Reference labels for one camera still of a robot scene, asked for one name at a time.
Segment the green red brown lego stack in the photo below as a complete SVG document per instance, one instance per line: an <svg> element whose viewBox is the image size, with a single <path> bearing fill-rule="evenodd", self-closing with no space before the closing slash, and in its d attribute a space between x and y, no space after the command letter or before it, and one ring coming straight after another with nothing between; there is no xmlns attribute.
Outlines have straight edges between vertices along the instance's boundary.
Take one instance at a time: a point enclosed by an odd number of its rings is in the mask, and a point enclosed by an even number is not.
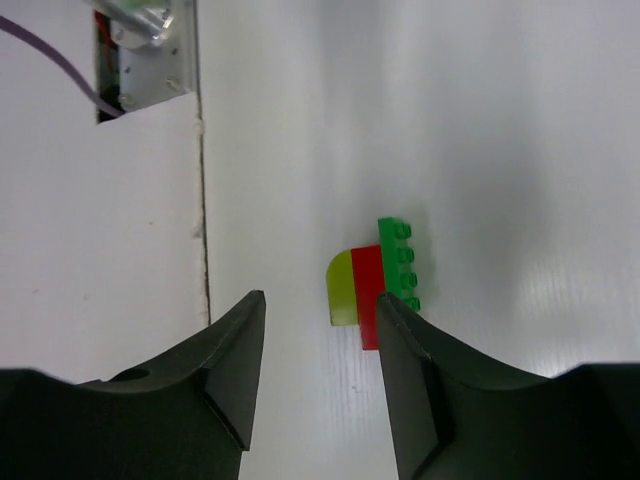
<svg viewBox="0 0 640 480"><path fill-rule="evenodd" d="M391 293L418 312L418 277L414 271L415 251L410 245L411 225L398 217L377 220L378 242L344 250L326 270L330 323L357 326L362 349L375 351L379 341L376 302L379 295Z"/></svg>

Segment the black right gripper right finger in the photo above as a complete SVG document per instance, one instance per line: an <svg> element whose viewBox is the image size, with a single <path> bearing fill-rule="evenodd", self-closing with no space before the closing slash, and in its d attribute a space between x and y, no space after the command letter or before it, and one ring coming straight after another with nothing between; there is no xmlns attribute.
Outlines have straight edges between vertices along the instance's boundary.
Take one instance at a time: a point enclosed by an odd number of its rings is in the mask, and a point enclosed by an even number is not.
<svg viewBox="0 0 640 480"><path fill-rule="evenodd" d="M402 479L635 479L639 368L583 364L546 378L377 301L379 353Z"/></svg>

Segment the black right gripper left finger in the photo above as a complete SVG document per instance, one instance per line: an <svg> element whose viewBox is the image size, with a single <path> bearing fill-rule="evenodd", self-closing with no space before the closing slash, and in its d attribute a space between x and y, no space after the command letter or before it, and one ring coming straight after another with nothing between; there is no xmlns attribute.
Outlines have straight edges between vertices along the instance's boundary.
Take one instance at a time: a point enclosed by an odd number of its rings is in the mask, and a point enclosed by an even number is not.
<svg viewBox="0 0 640 480"><path fill-rule="evenodd" d="M5 479L235 479L249 449L266 300L110 380L1 373Z"/></svg>

